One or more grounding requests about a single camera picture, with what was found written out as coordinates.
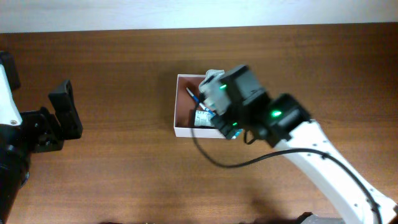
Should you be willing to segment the green Dettol soap bar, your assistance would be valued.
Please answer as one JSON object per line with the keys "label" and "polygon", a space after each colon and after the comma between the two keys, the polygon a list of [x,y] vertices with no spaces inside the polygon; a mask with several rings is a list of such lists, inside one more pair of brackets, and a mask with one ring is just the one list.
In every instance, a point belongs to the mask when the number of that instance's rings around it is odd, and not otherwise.
{"label": "green Dettol soap bar", "polygon": [[211,122],[213,115],[207,111],[196,111],[194,126],[197,127],[213,127],[213,123]]}

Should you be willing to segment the clear purple spray bottle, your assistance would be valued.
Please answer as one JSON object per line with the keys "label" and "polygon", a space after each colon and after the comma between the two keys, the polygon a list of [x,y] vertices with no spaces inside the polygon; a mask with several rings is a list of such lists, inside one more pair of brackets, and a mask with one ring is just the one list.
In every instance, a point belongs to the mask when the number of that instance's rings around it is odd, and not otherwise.
{"label": "clear purple spray bottle", "polygon": [[205,75],[206,75],[206,80],[211,78],[211,77],[218,77],[220,75],[223,75],[225,73],[224,70],[216,70],[216,69],[209,69],[206,71]]}

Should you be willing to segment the blue white toothbrush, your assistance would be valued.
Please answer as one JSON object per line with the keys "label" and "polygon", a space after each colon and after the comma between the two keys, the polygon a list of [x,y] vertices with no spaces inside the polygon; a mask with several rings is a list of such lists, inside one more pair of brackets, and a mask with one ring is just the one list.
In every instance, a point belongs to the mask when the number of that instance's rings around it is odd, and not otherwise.
{"label": "blue white toothbrush", "polygon": [[209,108],[207,108],[203,103],[200,102],[199,98],[188,88],[185,88],[187,93],[190,95],[190,97],[196,102],[199,103],[199,106],[202,108],[202,110],[208,112],[211,115],[215,115],[214,112],[212,112],[212,110],[210,110]]}

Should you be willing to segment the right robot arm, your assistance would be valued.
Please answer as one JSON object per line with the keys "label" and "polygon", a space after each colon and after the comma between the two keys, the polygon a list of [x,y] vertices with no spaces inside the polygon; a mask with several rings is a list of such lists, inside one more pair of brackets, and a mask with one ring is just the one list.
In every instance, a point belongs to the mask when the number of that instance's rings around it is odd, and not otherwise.
{"label": "right robot arm", "polygon": [[211,75],[201,88],[226,138],[233,129],[244,129],[268,143],[273,155],[285,156],[317,186],[345,223],[397,221],[395,201],[355,170],[292,95],[270,97],[246,65]]}

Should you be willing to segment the white teal toothpaste tube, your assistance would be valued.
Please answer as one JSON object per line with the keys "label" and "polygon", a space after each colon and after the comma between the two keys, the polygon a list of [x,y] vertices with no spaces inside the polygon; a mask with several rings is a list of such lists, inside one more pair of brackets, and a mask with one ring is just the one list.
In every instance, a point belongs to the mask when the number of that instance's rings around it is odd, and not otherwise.
{"label": "white teal toothpaste tube", "polygon": [[236,139],[241,133],[243,132],[243,129],[239,129],[235,132],[235,134],[233,135],[232,139]]}

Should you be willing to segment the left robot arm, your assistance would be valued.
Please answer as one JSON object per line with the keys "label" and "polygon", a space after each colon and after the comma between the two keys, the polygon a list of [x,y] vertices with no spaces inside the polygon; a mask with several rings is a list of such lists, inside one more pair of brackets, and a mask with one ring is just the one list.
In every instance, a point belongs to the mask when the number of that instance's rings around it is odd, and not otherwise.
{"label": "left robot arm", "polygon": [[20,112],[12,92],[21,82],[11,53],[1,52],[1,223],[6,223],[18,191],[30,177],[34,153],[60,151],[65,141],[81,138],[83,126],[70,80],[49,93],[54,113],[41,107]]}

